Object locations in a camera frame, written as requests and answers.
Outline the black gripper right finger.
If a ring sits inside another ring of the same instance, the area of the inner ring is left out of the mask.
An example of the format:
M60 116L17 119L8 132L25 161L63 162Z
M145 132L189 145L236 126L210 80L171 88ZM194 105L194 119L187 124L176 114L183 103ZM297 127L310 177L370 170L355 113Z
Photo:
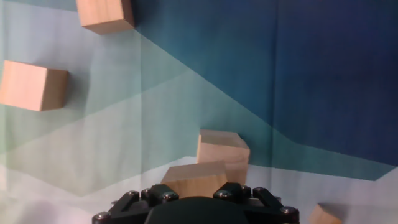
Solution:
M227 182L214 194L214 199L234 203L244 212L249 223L299 224L299 210L285 206L264 187Z

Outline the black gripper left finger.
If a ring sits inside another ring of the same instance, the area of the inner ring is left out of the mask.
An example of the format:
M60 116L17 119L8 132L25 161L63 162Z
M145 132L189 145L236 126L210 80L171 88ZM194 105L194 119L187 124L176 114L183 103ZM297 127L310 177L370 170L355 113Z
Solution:
M130 190L113 202L108 211L99 212L92 224L144 224L150 211L167 202L179 199L179 195L165 184L155 184L140 192Z

